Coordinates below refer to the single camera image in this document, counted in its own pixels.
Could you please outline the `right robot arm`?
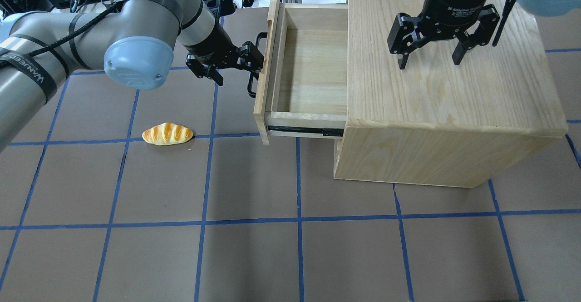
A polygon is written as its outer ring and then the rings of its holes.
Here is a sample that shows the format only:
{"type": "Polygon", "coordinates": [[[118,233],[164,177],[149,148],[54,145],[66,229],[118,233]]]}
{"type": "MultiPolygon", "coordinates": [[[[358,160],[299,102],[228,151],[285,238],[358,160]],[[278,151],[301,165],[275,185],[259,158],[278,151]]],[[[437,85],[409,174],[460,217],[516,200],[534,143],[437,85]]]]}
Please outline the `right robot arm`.
{"type": "Polygon", "coordinates": [[[432,41],[457,39],[452,60],[461,64],[474,47],[498,44],[515,4],[532,15],[554,17],[580,8],[581,0],[424,0],[417,16],[395,16],[387,37],[389,51],[404,69],[411,52],[432,41]]]}

